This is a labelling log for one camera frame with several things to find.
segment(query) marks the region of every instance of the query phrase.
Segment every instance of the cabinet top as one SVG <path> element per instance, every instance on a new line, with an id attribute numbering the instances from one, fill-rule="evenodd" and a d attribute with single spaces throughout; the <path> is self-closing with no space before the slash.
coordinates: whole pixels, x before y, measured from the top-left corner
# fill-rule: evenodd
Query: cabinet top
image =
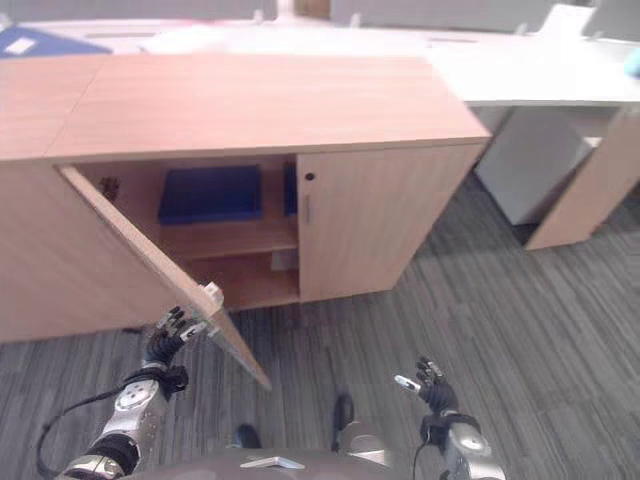
<path id="1" fill-rule="evenodd" d="M 483 143 L 421 58 L 199 54 L 0 62 L 0 162 Z"/>

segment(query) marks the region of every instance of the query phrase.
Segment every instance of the desk surface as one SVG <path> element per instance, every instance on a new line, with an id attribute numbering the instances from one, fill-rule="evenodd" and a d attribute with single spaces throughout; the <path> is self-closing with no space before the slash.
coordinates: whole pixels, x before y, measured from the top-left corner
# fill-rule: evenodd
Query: desk surface
<path id="1" fill-rule="evenodd" d="M 0 160 L 133 160 L 482 143 L 416 58 L 103 56 L 0 63 Z"/>
<path id="2" fill-rule="evenodd" d="M 563 28 L 585 8 L 558 10 Z M 624 74 L 626 57 L 638 43 L 592 41 L 573 32 L 516 36 L 478 32 L 347 29 L 325 26 L 208 26 L 201 41 L 157 33 L 180 27 L 175 22 L 58 22 L 30 24 L 47 31 L 88 40 L 116 53 L 194 50 L 303 56 L 426 57 L 465 102 L 472 105 L 623 105 L 640 103 L 640 80 Z"/>

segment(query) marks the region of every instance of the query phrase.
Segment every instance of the desk leg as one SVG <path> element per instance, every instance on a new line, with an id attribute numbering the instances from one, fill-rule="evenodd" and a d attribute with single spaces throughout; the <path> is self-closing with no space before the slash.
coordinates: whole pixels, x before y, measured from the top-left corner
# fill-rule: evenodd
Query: desk leg
<path id="1" fill-rule="evenodd" d="M 527 250 L 581 242 L 613 212 L 640 178 L 640 107 L 621 109 L 600 147 L 537 228 Z"/>

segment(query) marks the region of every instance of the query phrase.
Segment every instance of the blue object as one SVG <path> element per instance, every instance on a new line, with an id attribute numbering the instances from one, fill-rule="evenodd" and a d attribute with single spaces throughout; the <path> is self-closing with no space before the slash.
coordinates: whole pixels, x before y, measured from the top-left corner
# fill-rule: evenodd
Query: blue object
<path id="1" fill-rule="evenodd" d="M 262 216 L 258 166 L 170 170 L 158 212 L 162 225 Z"/>
<path id="2" fill-rule="evenodd" d="M 298 214 L 296 166 L 288 163 L 284 166 L 284 214 L 285 216 Z"/>
<path id="3" fill-rule="evenodd" d="M 636 48 L 631 55 L 627 57 L 624 64 L 624 73 L 632 77 L 640 78 L 640 48 Z"/>
<path id="4" fill-rule="evenodd" d="M 35 42 L 35 45 L 21 54 L 10 53 L 6 48 L 21 38 Z M 72 38 L 59 37 L 32 28 L 8 27 L 0 31 L 0 58 L 49 57 L 58 55 L 78 55 L 89 53 L 109 54 L 111 50 L 91 45 Z"/>

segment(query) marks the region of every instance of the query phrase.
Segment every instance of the black shoe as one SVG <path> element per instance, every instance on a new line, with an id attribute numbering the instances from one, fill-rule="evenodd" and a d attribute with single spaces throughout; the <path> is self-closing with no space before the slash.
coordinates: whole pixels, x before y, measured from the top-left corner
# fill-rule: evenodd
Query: black shoe
<path id="1" fill-rule="evenodd" d="M 233 434 L 233 443 L 240 448 L 262 448 L 258 432 L 253 425 L 243 423 Z"/>
<path id="2" fill-rule="evenodd" d="M 338 435 L 347 425 L 353 422 L 355 418 L 355 406 L 353 398 L 348 393 L 341 394 L 336 400 L 333 408 L 333 442 L 331 443 L 331 451 L 337 452 L 340 449 L 338 443 Z"/>

